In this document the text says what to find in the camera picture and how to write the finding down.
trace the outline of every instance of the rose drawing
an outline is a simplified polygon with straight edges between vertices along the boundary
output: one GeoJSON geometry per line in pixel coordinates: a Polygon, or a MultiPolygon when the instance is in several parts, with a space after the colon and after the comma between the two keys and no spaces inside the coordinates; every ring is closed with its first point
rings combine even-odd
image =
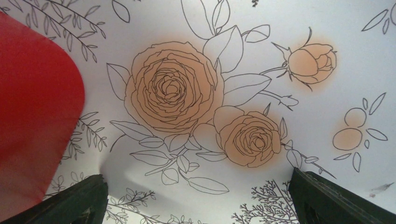
{"type": "Polygon", "coordinates": [[[288,70],[299,81],[315,84],[327,79],[336,63],[332,46],[315,43],[294,51],[288,59],[288,70]]]}
{"type": "Polygon", "coordinates": [[[236,107],[223,106],[216,110],[213,122],[217,143],[236,164],[258,167],[281,151],[278,126],[259,112],[245,114],[236,107]]]}
{"type": "Polygon", "coordinates": [[[125,108],[157,137],[191,135],[222,105],[224,80],[216,67],[188,42],[154,44],[133,61],[125,108]]]}
{"type": "Polygon", "coordinates": [[[260,74],[265,75],[272,71],[284,70],[277,78],[288,74],[290,80],[295,77],[298,81],[310,87],[311,84],[320,83],[327,79],[337,67],[336,51],[329,44],[308,44],[311,39],[312,30],[306,43],[295,51],[273,43],[283,53],[284,62],[282,66],[265,70],[260,74]]]}

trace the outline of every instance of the red object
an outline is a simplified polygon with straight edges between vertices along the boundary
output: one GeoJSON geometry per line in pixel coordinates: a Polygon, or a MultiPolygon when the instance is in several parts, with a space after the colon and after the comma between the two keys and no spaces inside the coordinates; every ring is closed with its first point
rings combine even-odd
{"type": "Polygon", "coordinates": [[[83,106],[66,52],[0,13],[0,221],[42,201],[83,106]]]}

